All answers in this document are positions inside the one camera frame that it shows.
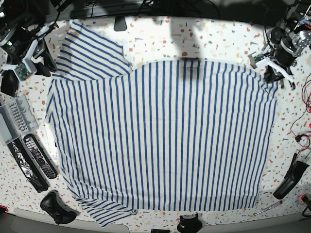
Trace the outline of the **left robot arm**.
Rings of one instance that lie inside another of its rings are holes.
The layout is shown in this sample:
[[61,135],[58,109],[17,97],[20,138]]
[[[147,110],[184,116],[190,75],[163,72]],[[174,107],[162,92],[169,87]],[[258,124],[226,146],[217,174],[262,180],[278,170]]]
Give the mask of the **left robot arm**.
[[296,59],[303,50],[311,46],[311,2],[296,0],[288,6],[278,27],[269,31],[264,28],[263,32],[263,48],[248,55],[251,67],[265,69],[266,83],[286,79],[294,90],[291,68],[297,65]]

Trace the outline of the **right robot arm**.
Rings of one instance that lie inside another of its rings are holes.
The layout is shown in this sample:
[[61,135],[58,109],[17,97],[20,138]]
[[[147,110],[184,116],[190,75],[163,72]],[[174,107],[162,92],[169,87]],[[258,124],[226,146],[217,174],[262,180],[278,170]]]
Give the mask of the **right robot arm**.
[[33,74],[49,77],[57,71],[44,40],[57,20],[46,23],[38,0],[0,2],[0,48],[7,54],[0,66],[3,78],[23,81]]

